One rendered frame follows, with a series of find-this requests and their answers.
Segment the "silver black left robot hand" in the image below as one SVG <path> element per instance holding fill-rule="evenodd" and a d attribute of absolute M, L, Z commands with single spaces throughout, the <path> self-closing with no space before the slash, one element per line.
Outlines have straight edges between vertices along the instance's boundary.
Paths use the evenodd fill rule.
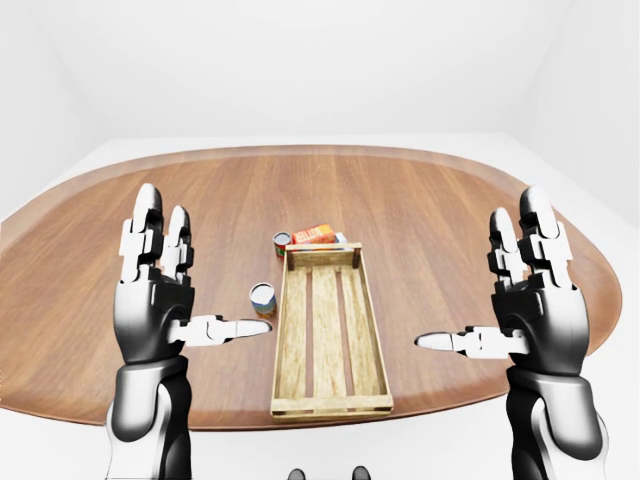
<path fill-rule="evenodd" d="M 169 359 L 184 346 L 218 346 L 235 338 L 267 333 L 262 320 L 227 321 L 220 315 L 192 315 L 195 289 L 188 212 L 176 206 L 163 232 L 158 189 L 141 186 L 133 216 L 123 223 L 119 255 L 121 277 L 114 297 L 114 329 L 127 364 Z"/>

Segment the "wooden slat tray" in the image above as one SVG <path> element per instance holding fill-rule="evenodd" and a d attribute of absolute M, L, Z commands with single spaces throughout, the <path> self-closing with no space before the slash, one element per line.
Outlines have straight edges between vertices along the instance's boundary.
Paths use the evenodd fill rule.
<path fill-rule="evenodd" d="M 393 406 L 361 244 L 287 246 L 272 418 L 355 420 Z"/>

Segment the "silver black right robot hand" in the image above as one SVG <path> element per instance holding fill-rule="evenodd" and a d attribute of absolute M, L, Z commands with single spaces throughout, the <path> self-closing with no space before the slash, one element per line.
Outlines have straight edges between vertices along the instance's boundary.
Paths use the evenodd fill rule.
<path fill-rule="evenodd" d="M 497 276 L 491 301 L 498 325 L 427 333 L 415 345 L 469 358 L 510 357 L 540 374 L 577 376 L 589 344 L 589 322 L 583 294 L 568 272 L 572 253 L 564 224 L 539 186 L 522 193 L 519 209 L 520 239 L 504 208 L 489 221 L 487 258 Z"/>

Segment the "orange red printed box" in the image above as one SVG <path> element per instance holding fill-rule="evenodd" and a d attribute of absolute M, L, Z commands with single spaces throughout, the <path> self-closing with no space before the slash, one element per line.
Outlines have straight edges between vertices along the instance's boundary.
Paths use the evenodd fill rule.
<path fill-rule="evenodd" d="M 329 224 L 321 224 L 292 234 L 294 244 L 334 243 L 335 232 Z"/>

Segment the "blue orange soup tin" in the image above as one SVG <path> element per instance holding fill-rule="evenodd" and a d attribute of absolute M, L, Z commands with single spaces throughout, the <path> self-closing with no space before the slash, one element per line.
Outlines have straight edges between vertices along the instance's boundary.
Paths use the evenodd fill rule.
<path fill-rule="evenodd" d="M 249 298 L 254 311 L 260 317 L 271 317 L 276 313 L 277 302 L 274 287 L 266 282 L 254 285 L 250 292 Z"/>

